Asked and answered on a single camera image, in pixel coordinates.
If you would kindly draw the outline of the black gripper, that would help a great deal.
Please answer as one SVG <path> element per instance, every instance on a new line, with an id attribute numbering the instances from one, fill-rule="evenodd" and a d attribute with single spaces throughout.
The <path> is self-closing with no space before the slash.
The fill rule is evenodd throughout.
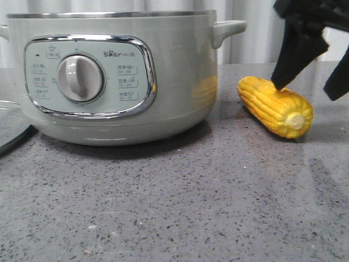
<path id="1" fill-rule="evenodd" d="M 275 88 L 281 90 L 328 51 L 324 28 L 348 32 L 348 1 L 276 1 L 274 10 L 285 20 L 284 38 L 271 77 Z M 348 93 L 348 49 L 323 90 L 331 101 Z"/>

